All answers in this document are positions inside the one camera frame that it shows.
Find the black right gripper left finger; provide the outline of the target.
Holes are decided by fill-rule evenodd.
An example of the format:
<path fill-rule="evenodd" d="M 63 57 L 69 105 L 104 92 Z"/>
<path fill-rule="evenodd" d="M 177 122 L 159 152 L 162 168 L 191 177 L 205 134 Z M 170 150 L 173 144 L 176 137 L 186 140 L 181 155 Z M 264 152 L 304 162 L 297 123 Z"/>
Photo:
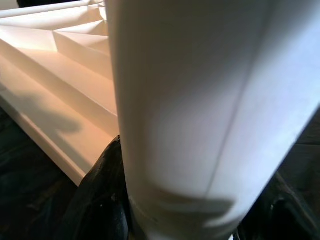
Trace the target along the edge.
<path fill-rule="evenodd" d="M 58 240 L 129 240 L 130 206 L 120 137 L 81 181 L 58 229 Z"/>

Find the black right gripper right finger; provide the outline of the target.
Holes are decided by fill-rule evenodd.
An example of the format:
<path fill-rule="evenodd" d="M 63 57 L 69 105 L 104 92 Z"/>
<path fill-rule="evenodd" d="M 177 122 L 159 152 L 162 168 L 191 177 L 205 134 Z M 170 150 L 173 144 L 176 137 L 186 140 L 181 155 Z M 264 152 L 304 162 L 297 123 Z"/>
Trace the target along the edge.
<path fill-rule="evenodd" d="M 320 240 L 320 221 L 277 173 L 237 227 L 236 240 Z"/>

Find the white plastic table leg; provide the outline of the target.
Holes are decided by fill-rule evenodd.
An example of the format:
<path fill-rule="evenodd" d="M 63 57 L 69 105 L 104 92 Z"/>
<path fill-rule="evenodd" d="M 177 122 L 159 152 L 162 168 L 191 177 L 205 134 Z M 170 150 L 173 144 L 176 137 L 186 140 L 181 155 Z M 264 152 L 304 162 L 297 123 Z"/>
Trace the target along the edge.
<path fill-rule="evenodd" d="M 320 0 L 105 0 L 136 240 L 229 240 L 320 104 Z"/>

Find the white plastic table top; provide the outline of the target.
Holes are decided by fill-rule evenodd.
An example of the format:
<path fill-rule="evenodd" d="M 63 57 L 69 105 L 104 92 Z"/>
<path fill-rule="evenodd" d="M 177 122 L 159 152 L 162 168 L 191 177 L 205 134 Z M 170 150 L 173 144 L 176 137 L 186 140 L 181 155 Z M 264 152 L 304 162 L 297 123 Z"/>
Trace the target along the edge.
<path fill-rule="evenodd" d="M 80 184 L 119 133 L 104 0 L 0 10 L 0 107 Z"/>

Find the black plastic table cover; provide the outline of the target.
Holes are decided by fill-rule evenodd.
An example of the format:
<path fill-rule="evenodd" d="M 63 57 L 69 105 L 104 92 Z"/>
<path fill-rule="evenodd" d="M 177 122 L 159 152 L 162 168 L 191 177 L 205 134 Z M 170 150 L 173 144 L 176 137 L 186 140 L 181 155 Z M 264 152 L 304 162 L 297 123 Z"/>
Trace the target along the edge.
<path fill-rule="evenodd" d="M 320 110 L 275 174 L 320 221 Z M 0 107 L 0 240 L 59 240 L 77 189 Z M 128 240 L 137 234 L 130 213 Z"/>

